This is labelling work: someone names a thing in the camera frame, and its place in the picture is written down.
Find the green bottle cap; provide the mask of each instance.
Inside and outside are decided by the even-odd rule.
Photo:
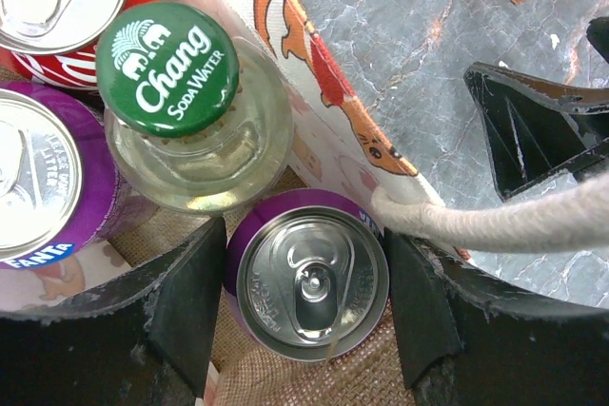
[[[158,137],[210,126],[239,85],[239,61],[226,32],[177,2],[142,4],[119,15],[99,41],[95,67],[108,108]]]

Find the soda can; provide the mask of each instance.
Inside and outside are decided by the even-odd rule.
[[[258,204],[228,243],[225,290],[235,318],[286,358],[348,352],[386,306],[380,239],[372,218],[333,192],[291,190]]]
[[[97,88],[97,39],[121,10],[152,0],[0,0],[0,65],[37,83]]]
[[[0,82],[0,268],[60,261],[149,218],[119,175],[98,116],[29,82]]]

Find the white rope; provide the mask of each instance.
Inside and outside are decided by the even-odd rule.
[[[382,187],[372,205],[387,228],[476,251],[553,253],[609,245],[609,173],[539,199],[480,211],[401,204]]]

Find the red can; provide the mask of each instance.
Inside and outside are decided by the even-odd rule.
[[[0,65],[37,83],[97,88],[97,40],[122,10],[154,0],[0,0]]]

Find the bottle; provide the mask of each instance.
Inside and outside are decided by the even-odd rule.
[[[223,213],[284,171],[293,125],[277,69],[203,12],[170,1],[123,12],[96,70],[114,160],[159,205]]]

